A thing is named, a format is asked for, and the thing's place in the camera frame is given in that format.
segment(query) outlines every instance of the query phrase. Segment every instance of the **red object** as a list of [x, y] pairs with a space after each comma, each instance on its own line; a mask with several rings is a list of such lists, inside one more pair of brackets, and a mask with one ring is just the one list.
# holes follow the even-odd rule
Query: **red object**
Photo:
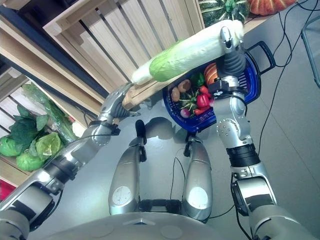
[[6, 199], [16, 188], [6, 181], [0, 180], [0, 200]]
[[206, 86], [201, 86], [199, 88], [200, 93], [207, 95], [208, 98], [212, 98], [212, 95], [209, 93], [208, 88], [206, 88]]
[[207, 95], [205, 94], [201, 94], [199, 96], [196, 97], [196, 105], [199, 107], [199, 108], [204, 108], [204, 107], [207, 107], [209, 106], [209, 98]]
[[250, 12], [258, 15], [271, 15], [285, 10], [296, 0], [248, 0]]
[[202, 107], [202, 108], [200, 108], [200, 109], [195, 109], [194, 110], [194, 114], [196, 115], [196, 116], [198, 116], [198, 115], [200, 115], [200, 114], [203, 114], [205, 111], [207, 111], [208, 109], [210, 108], [210, 106], [205, 106], [205, 107]]
[[204, 70], [204, 79], [205, 84], [208, 86], [209, 84], [213, 84], [215, 82], [215, 79], [218, 77], [217, 72], [217, 65], [216, 63], [211, 63], [208, 66], [206, 66]]

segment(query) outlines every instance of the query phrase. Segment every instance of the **green vegetable leaf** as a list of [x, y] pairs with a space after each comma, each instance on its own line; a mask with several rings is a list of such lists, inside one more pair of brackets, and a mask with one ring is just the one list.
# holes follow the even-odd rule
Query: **green vegetable leaf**
[[40, 131], [47, 125], [49, 116], [48, 115], [40, 115], [36, 116], [36, 129]]
[[16, 108], [22, 117], [29, 117], [29, 111], [24, 106], [17, 105]]
[[18, 156], [22, 152], [22, 149], [16, 149], [16, 147], [16, 142], [10, 136], [0, 138], [0, 154], [7, 157]]
[[56, 132], [52, 132], [46, 136], [40, 137], [35, 148], [41, 161], [47, 160], [50, 156], [59, 151], [61, 140]]
[[36, 157], [38, 155], [37, 149], [36, 149], [36, 140], [32, 140], [30, 147], [29, 147], [29, 154], [33, 157]]
[[31, 156], [28, 152], [24, 152], [16, 158], [16, 164], [21, 170], [33, 171], [41, 168], [44, 162], [38, 156]]
[[36, 121], [29, 118], [16, 121], [11, 128], [11, 136], [17, 144], [29, 146], [37, 134]]

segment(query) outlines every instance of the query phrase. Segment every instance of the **squash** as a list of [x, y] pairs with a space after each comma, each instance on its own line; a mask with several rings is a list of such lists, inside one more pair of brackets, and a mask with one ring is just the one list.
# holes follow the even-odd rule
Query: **squash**
[[226, 19], [244, 23], [250, 13], [247, 0], [199, 0], [199, 6], [206, 28]]
[[258, 15], [271, 15], [280, 12], [297, 0], [248, 0], [250, 12]]

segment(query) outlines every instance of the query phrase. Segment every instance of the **wooden slat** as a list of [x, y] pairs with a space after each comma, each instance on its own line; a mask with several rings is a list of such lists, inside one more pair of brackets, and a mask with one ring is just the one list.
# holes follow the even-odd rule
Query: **wooden slat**
[[198, 0], [184, 0], [184, 3], [192, 23], [194, 33], [196, 34], [205, 28]]
[[178, 1], [162, 0], [169, 19], [179, 40], [187, 39], [194, 34], [190, 21], [186, 21]]
[[137, 69], [130, 60], [124, 49], [116, 40], [107, 25], [101, 19], [96, 11], [92, 11], [82, 21], [94, 34], [96, 39], [101, 43], [111, 58], [122, 69], [128, 79], [131, 79], [133, 72]]
[[72, 84], [3, 30], [0, 31], [0, 36], [0, 53], [2, 55], [93, 113], [99, 112], [101, 104], [86, 92]]
[[20, 115], [17, 109], [17, 104], [14, 101], [12, 101], [9, 97], [6, 97], [4, 100], [0, 102], [0, 107], [11, 116]]
[[70, 72], [67, 68], [62, 66], [57, 60], [55, 60], [52, 56], [43, 51], [40, 47], [38, 47], [34, 42], [32, 42], [27, 36], [25, 36], [20, 30], [18, 30], [15, 26], [13, 26], [10, 22], [8, 22], [4, 17], [0, 17], [0, 27], [5, 32], [7, 32], [10, 36], [16, 39], [19, 43], [33, 52], [36, 56], [41, 58], [47, 64], [49, 64], [52, 68], [57, 70], [60, 74], [65, 76], [68, 80], [74, 83], [76, 86], [81, 88], [87, 94], [92, 96], [98, 102], [103, 103], [104, 98], [97, 94], [91, 87], [85, 84], [82, 80], [76, 77], [72, 72]]
[[81, 55], [80, 65], [88, 66], [84, 69], [109, 93], [128, 82], [80, 23], [75, 23], [62, 35], [73, 45], [68, 50], [75, 48], [76, 54]]
[[31, 0], [6, 0], [2, 2], [3, 5], [7, 8], [19, 10], [30, 1]]
[[114, 0], [106, 1], [99, 6], [99, 10], [137, 65], [140, 67], [147, 62], [148, 56]]
[[0, 159], [0, 179], [14, 187], [22, 184], [28, 175]]
[[17, 90], [26, 81], [27, 81], [27, 78], [24, 75], [20, 75], [17, 78], [11, 77], [6, 83], [1, 85], [0, 101], [2, 101], [7, 96], [12, 94], [15, 90]]
[[0, 155], [0, 161], [4, 161], [5, 163], [11, 165], [12, 167], [18, 169], [20, 172], [23, 172], [24, 174], [30, 176], [32, 173], [30, 171], [23, 171], [21, 169], [18, 168], [18, 165], [17, 165], [17, 160], [16, 160], [16, 157], [14, 156], [2, 156]]
[[32, 102], [29, 98], [23, 95], [22, 87], [19, 87], [16, 91], [14, 91], [11, 94], [11, 97], [35, 115], [47, 114], [45, 111], [45, 108], [41, 104], [36, 104]]
[[119, 0], [119, 3], [141, 39], [147, 52], [154, 57], [162, 51], [137, 0]]
[[9, 127], [13, 125], [15, 121], [11, 117], [9, 117], [7, 114], [5, 114], [2, 110], [0, 110], [0, 119], [1, 119], [0, 125], [5, 129], [7, 129], [8, 131], [10, 131]]
[[43, 28], [47, 33], [57, 36], [105, 1], [106, 0], [79, 0], [47, 23]]
[[176, 41], [159, 1], [141, 0], [165, 49]]

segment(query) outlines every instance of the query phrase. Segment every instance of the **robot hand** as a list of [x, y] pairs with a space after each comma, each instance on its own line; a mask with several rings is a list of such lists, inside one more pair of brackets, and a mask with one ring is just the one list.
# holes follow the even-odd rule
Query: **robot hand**
[[101, 107], [98, 120], [111, 124], [114, 118], [140, 115], [138, 112], [128, 111], [122, 106], [122, 101], [132, 85], [132, 83], [124, 84], [108, 95]]

